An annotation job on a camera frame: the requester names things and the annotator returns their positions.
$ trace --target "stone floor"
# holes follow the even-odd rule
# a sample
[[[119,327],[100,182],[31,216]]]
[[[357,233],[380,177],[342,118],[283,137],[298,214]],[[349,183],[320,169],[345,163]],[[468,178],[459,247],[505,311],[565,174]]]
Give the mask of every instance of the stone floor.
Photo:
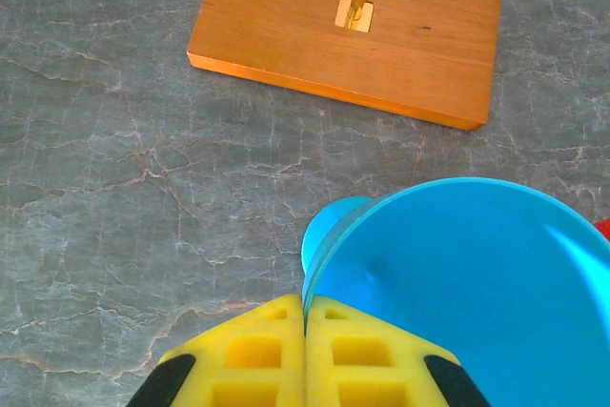
[[[503,0],[467,133],[193,69],[202,0],[0,0],[0,398],[125,405],[161,354],[298,293],[328,202],[498,177],[610,216],[610,0]]]

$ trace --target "square hole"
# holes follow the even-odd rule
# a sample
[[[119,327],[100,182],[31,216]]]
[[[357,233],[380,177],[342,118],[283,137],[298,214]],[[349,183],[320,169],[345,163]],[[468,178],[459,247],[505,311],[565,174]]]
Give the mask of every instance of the square hole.
[[[347,316],[335,309],[326,309],[324,314],[326,319],[347,319]]]
[[[266,368],[282,366],[282,341],[275,336],[237,336],[227,348],[225,367]]]
[[[405,407],[406,387],[402,383],[351,381],[338,385],[340,407]]]
[[[337,366],[394,366],[388,344],[379,337],[342,336],[333,340]]]
[[[216,383],[212,407],[275,407],[278,391],[275,383]]]
[[[284,307],[275,309],[272,312],[265,315],[267,319],[286,319],[288,317],[288,311]]]

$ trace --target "orange wooden block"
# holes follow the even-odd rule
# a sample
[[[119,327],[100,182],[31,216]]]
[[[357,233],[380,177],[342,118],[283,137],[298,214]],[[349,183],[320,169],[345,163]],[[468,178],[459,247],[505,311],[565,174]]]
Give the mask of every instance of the orange wooden block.
[[[368,0],[370,30],[339,0],[204,0],[198,68],[463,130],[487,122],[500,0]]]

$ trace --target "red object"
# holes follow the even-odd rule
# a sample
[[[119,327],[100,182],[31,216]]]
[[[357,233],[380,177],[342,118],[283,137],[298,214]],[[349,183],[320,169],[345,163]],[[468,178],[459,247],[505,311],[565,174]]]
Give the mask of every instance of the red object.
[[[610,218],[595,223],[595,227],[610,241]]]

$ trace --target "blue plastic object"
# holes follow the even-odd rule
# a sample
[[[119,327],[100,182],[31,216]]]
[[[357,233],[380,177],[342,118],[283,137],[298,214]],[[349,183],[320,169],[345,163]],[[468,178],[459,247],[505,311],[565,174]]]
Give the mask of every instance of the blue plastic object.
[[[306,314],[326,295],[433,341],[494,407],[610,405],[610,244],[593,225],[488,178],[358,199],[306,233]]]

